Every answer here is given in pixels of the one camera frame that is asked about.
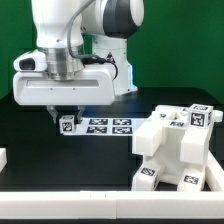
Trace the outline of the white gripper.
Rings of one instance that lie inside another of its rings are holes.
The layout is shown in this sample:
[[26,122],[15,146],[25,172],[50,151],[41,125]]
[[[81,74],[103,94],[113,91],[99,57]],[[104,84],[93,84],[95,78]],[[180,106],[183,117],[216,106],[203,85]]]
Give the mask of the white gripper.
[[67,81],[51,80],[46,72],[46,56],[38,51],[24,53],[13,63],[15,101],[20,105],[42,105],[57,123],[54,106],[76,105],[76,123],[82,123],[85,106],[111,105],[115,100],[111,66],[86,65]]

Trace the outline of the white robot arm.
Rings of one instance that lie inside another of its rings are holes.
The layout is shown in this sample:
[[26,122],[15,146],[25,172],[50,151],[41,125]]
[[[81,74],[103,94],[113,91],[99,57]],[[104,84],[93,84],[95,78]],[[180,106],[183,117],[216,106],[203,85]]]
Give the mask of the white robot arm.
[[127,39],[144,19],[143,0],[31,0],[37,49],[14,61],[15,101],[57,106],[110,105],[134,92]]

